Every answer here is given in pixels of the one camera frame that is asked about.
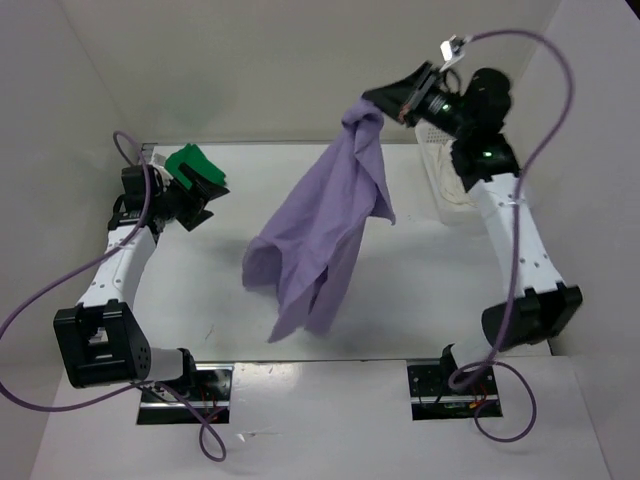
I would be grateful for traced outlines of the green t-shirt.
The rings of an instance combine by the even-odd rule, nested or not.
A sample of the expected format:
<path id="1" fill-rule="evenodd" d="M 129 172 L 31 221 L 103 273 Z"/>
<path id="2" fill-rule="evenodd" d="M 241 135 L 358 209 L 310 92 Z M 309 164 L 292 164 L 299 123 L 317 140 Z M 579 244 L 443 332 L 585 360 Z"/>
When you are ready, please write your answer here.
<path id="1" fill-rule="evenodd" d="M 185 167 L 193 170 L 197 179 L 204 179 L 211 184 L 222 187 L 226 186 L 226 174 L 211 163 L 196 144 L 188 143 L 172 153 L 167 158 L 164 167 L 173 179 L 187 190 L 192 187 L 194 181 L 183 172 Z"/>

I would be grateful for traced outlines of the purple t-shirt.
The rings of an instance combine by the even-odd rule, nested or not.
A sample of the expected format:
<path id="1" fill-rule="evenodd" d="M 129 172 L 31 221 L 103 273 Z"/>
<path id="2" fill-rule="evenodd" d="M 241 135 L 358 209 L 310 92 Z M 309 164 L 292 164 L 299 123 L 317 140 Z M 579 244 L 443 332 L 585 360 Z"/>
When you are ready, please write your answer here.
<path id="1" fill-rule="evenodd" d="M 279 342 L 303 328 L 326 334 L 346 296 L 369 218 L 395 222 L 380 133 L 382 112 L 358 100 L 342 130 L 302 176 L 242 261 L 242 284 L 272 287 Z"/>

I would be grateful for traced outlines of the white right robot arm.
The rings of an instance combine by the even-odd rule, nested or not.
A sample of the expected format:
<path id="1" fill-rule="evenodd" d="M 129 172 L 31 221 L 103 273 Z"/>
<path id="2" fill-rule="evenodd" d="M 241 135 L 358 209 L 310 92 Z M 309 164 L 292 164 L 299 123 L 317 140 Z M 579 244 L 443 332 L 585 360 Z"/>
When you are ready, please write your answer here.
<path id="1" fill-rule="evenodd" d="M 448 87 L 446 73 L 424 63 L 363 97 L 399 124 L 424 121 L 452 138 L 454 171 L 480 212 L 503 274 L 506 300 L 484 310 L 471 340 L 442 352 L 439 382 L 460 393 L 498 354 L 558 336 L 581 306 L 582 292 L 553 265 L 530 212 L 526 170 L 502 132 L 512 106 L 504 73 L 481 68 L 459 93 Z"/>

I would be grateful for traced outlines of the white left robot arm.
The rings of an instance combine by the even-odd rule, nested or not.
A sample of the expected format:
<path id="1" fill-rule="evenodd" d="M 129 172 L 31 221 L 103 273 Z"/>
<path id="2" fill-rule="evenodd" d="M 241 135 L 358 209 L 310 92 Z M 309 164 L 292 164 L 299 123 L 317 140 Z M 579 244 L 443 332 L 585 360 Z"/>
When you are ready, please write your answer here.
<path id="1" fill-rule="evenodd" d="M 54 317 L 63 364 L 75 388 L 162 381 L 175 398 L 189 399 L 200 385 L 192 355 L 152 347 L 132 306 L 166 224 L 192 231 L 211 218 L 207 204 L 229 192 L 225 175 L 207 159 L 169 160 L 126 167 L 121 181 L 107 225 L 108 257 L 77 304 Z"/>

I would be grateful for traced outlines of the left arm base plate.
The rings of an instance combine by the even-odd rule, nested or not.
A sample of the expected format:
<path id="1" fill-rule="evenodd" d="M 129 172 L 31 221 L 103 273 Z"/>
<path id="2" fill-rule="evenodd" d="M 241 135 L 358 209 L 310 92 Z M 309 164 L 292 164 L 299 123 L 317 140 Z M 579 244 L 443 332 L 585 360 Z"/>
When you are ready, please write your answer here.
<path id="1" fill-rule="evenodd" d="M 176 390 L 210 424 L 228 424 L 230 419 L 233 364 L 197 363 L 194 383 L 187 387 L 172 381 Z M 197 424 L 198 420 L 172 393 L 160 386 L 145 387 L 141 393 L 137 425 Z"/>

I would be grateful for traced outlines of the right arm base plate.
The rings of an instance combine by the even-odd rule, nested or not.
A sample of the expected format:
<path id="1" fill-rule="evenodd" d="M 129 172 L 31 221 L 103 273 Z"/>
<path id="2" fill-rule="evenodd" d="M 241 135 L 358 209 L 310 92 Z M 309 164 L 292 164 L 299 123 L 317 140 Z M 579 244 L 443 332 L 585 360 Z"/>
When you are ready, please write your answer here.
<path id="1" fill-rule="evenodd" d="M 406 364 L 413 421 L 502 417 L 493 369 L 475 385 L 456 392 L 437 360 L 411 360 Z"/>

